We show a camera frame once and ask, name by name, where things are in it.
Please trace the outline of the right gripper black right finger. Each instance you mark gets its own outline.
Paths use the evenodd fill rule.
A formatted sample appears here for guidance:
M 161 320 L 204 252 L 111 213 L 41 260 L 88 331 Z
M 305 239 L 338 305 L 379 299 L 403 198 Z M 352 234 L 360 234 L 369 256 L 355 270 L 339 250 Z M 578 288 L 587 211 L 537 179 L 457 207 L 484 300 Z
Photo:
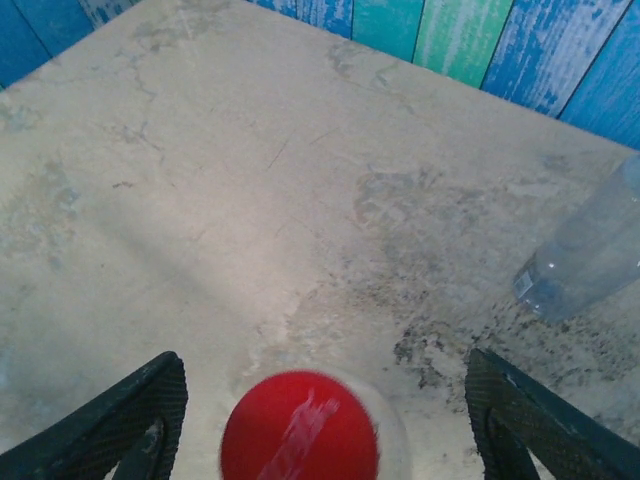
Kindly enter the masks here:
M 491 351 L 473 349 L 465 400 L 484 480 L 640 480 L 637 447 Z

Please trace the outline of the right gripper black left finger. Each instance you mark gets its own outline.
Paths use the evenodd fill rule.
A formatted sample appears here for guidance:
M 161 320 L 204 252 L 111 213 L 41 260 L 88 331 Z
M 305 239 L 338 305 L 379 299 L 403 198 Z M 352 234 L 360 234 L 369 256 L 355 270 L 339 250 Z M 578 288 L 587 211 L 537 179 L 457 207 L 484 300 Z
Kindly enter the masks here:
M 0 480 L 170 480 L 187 401 L 183 360 L 163 352 L 0 454 Z

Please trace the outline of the red bottle cap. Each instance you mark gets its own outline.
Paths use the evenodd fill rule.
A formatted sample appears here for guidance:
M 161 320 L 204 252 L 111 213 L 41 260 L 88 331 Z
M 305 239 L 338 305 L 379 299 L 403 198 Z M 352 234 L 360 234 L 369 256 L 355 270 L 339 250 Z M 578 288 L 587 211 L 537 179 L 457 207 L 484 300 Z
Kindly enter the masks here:
M 219 452 L 221 480 L 377 480 L 374 421 L 352 389 L 321 371 L 266 377 L 238 401 Z

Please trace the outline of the clear plastic water bottle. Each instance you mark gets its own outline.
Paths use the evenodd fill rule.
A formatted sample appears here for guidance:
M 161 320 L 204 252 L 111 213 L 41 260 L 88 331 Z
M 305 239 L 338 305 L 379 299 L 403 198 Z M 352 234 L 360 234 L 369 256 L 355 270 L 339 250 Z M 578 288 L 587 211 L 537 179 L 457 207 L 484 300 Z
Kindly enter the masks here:
M 541 244 L 513 280 L 516 299 L 561 322 L 640 279 L 640 153 L 626 159 Z

